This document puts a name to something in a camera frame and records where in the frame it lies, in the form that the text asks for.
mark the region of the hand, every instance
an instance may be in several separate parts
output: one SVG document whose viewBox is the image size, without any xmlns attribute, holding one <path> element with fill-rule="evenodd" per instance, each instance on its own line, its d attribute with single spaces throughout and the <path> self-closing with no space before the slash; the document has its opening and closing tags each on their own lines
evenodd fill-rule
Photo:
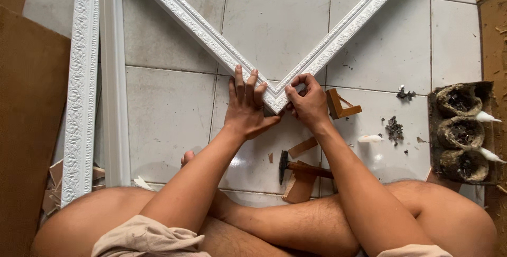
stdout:
<svg viewBox="0 0 507 257">
<path fill-rule="evenodd" d="M 244 140 L 250 140 L 280 122 L 283 111 L 272 117 L 264 117 L 262 94 L 268 88 L 266 82 L 255 89 L 259 72 L 254 69 L 243 83 L 243 70 L 236 66 L 235 77 L 229 79 L 229 107 L 225 114 L 225 129 L 232 129 Z"/>
<path fill-rule="evenodd" d="M 294 87 L 303 83 L 306 90 L 298 94 Z M 287 110 L 311 131 L 317 126 L 331 122 L 327 114 L 326 93 L 311 74 L 298 75 L 290 85 L 285 86 L 285 93 L 290 100 Z"/>
</svg>

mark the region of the white tile floor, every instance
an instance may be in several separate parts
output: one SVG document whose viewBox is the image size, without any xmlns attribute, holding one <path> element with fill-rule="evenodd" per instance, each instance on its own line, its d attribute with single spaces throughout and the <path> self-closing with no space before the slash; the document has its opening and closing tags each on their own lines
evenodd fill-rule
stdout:
<svg viewBox="0 0 507 257">
<path fill-rule="evenodd" d="M 23 14 L 69 35 L 72 5 L 67 1 L 27 0 Z M 279 80 L 359 0 L 187 1 L 264 75 Z M 348 122 L 337 120 L 335 126 L 382 182 L 425 179 L 429 145 L 418 144 L 416 137 L 428 139 L 426 94 L 442 85 L 481 79 L 474 2 L 390 0 L 319 74 L 321 85 L 339 87 L 347 100 L 362 106 L 362 113 Z M 222 127 L 227 108 L 227 77 L 222 74 L 227 73 L 154 1 L 124 0 L 124 21 L 132 175 L 160 189 L 180 168 L 185 150 L 204 147 Z M 401 84 L 420 96 L 410 103 L 399 101 Z M 393 115 L 404 125 L 403 144 L 358 145 L 360 135 L 385 133 L 380 119 Z M 284 117 L 243 146 L 220 187 L 244 205 L 283 204 L 280 152 L 310 136 L 301 123 Z M 271 152 L 274 164 L 268 162 Z M 327 165 L 318 147 L 299 159 Z M 330 181 L 318 179 L 312 195 L 331 192 Z M 464 187 L 465 192 L 476 200 L 473 187 Z"/>
</svg>

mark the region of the small wooden frame corner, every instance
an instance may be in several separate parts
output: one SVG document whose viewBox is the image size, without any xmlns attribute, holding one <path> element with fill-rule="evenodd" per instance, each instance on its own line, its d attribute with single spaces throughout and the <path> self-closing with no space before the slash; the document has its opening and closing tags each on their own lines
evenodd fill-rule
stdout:
<svg viewBox="0 0 507 257">
<path fill-rule="evenodd" d="M 360 105 L 352 105 L 351 103 L 347 102 L 344 98 L 342 98 L 336 91 L 336 88 L 327 90 L 326 95 L 327 95 L 327 106 L 329 107 L 330 116 L 333 118 L 333 120 L 337 118 L 351 116 L 363 111 Z M 343 108 L 340 101 L 343 101 L 349 107 Z"/>
</svg>

